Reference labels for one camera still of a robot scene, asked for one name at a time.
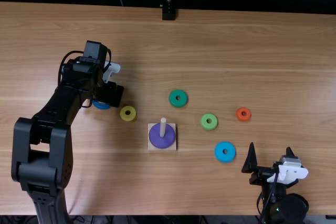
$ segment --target black cable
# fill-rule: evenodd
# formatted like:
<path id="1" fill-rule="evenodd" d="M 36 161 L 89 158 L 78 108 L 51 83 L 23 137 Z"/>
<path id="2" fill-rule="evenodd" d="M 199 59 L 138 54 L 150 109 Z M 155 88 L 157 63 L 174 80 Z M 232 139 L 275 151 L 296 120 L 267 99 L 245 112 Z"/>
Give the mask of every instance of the black cable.
<path id="1" fill-rule="evenodd" d="M 28 217 L 28 218 L 26 219 L 26 221 L 25 221 L 25 224 L 29 224 L 28 222 L 29 222 L 30 220 L 32 220 L 33 218 L 37 218 L 37 216 L 36 216 L 36 215 L 33 215 L 33 216 Z"/>
<path id="2" fill-rule="evenodd" d="M 107 49 L 107 52 L 109 53 L 110 60 L 109 60 L 109 63 L 106 65 L 106 67 L 104 67 L 104 70 L 103 70 L 104 73 L 109 69 L 109 66 L 111 66 L 112 53 L 111 53 L 110 49 Z"/>
<path id="3" fill-rule="evenodd" d="M 113 216 L 105 215 L 105 218 L 107 219 L 107 221 L 109 222 L 109 224 L 113 224 Z"/>
<path id="4" fill-rule="evenodd" d="M 204 220 L 205 224 L 209 224 L 209 222 L 206 220 L 204 215 L 201 215 L 201 222 L 200 224 L 202 224 L 202 220 Z"/>
<path id="5" fill-rule="evenodd" d="M 71 51 L 71 52 L 68 52 L 64 57 L 63 57 L 63 60 L 61 61 L 61 64 L 59 65 L 59 69 L 58 69 L 58 78 L 57 78 L 57 84 L 59 85 L 61 83 L 61 74 L 62 74 L 62 67 L 63 67 L 63 64 L 65 62 L 65 60 L 69 57 L 69 55 L 72 55 L 72 54 L 82 54 L 83 51 Z"/>
<path id="6" fill-rule="evenodd" d="M 10 218 L 8 216 L 4 216 L 4 217 L 8 221 L 8 223 L 13 224 L 12 220 L 10 220 Z"/>
<path id="7" fill-rule="evenodd" d="M 259 224 L 263 224 L 263 223 L 262 223 L 262 220 L 263 220 L 264 215 L 265 215 L 265 212 L 266 212 L 266 210 L 267 210 L 269 200 L 270 200 L 270 198 L 271 198 L 271 196 L 272 196 L 272 194 L 273 194 L 273 192 L 274 192 L 274 189 L 275 189 L 275 186 L 276 186 L 276 183 L 277 183 L 277 180 L 278 180 L 278 176 L 279 176 L 279 171 L 276 171 L 276 173 L 275 173 L 275 178 L 274 178 L 274 182 L 273 182 L 271 191 L 269 192 L 268 198 L 267 198 L 267 200 L 266 200 L 266 203 L 265 203 L 265 205 L 264 205 L 264 208 L 263 208 L 263 210 L 262 210 L 262 212 L 261 212 L 261 215 L 260 215 L 260 218 L 259 218 Z"/>
<path id="8" fill-rule="evenodd" d="M 259 212 L 259 215 L 261 215 L 261 212 L 259 210 L 259 203 L 260 203 L 260 200 L 261 200 L 261 197 L 263 195 L 263 192 L 261 191 L 260 194 L 259 194 L 259 197 L 257 199 L 257 209 L 258 209 L 258 212 Z"/>
<path id="9" fill-rule="evenodd" d="M 76 215 L 75 217 L 71 219 L 72 222 L 74 222 L 75 220 L 78 222 L 82 222 L 82 223 L 85 222 L 85 219 L 81 215 Z"/>

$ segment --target wooden table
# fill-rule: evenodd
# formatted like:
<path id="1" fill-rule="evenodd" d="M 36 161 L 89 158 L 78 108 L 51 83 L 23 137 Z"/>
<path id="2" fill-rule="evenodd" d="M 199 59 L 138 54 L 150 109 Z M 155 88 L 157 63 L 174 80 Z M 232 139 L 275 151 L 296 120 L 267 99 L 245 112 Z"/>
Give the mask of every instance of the wooden table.
<path id="1" fill-rule="evenodd" d="M 250 142 L 262 166 L 291 146 L 310 173 L 289 192 L 308 199 L 309 214 L 336 213 L 335 16 L 180 10 L 163 22 L 160 9 L 0 3 L 1 215 L 35 213 L 10 177 L 13 126 L 46 104 L 62 57 L 86 40 L 112 49 L 121 105 L 138 118 L 79 111 L 70 214 L 257 214 L 261 188 L 240 172 Z M 187 92 L 186 107 L 169 104 L 174 89 Z M 201 128 L 204 113 L 218 117 L 214 131 Z M 147 124 L 162 116 L 177 125 L 178 150 L 148 153 Z M 220 141 L 236 146 L 232 163 L 215 159 Z"/>

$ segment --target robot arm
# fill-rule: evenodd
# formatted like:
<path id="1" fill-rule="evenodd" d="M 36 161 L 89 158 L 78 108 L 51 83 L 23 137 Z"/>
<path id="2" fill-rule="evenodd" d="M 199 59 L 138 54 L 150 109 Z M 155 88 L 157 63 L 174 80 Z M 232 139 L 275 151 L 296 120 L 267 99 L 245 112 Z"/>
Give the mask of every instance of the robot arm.
<path id="1" fill-rule="evenodd" d="M 82 56 L 61 64 L 62 81 L 44 108 L 14 126 L 12 179 L 32 198 L 40 224 L 71 223 L 64 195 L 73 165 L 70 128 L 83 103 L 119 106 L 123 87 L 103 81 L 115 67 L 106 65 L 107 52 L 101 43 L 87 41 Z M 50 152 L 30 148 L 41 142 L 50 145 Z"/>
<path id="2" fill-rule="evenodd" d="M 263 167 L 258 166 L 254 144 L 251 143 L 241 171 L 252 173 L 251 185 L 261 186 L 257 207 L 262 198 L 263 210 L 259 212 L 259 223 L 303 224 L 309 204 L 298 194 L 286 194 L 286 189 L 297 184 L 299 179 L 304 179 L 308 170 L 290 147 L 280 161 L 273 163 L 273 167 Z"/>

